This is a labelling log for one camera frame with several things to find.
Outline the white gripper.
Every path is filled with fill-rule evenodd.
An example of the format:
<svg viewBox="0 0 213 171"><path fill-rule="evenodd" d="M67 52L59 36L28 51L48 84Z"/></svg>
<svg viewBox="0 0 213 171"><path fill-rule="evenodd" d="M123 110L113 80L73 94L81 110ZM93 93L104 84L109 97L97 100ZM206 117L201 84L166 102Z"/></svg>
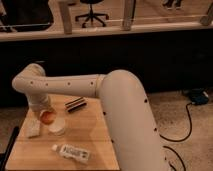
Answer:
<svg viewBox="0 0 213 171"><path fill-rule="evenodd" d="M27 97L29 108L35 113L39 114L43 110L53 111L51 99L48 95L36 95Z"/></svg>

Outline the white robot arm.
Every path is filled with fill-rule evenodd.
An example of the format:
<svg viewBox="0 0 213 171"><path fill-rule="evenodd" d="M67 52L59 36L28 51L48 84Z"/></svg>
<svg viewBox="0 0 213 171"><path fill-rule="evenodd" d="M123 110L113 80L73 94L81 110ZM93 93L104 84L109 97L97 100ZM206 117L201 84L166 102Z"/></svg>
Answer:
<svg viewBox="0 0 213 171"><path fill-rule="evenodd" d="M127 70L107 74L48 77L36 63L12 80L34 112L50 106L51 94L100 100L121 171L170 171L143 84Z"/></svg>

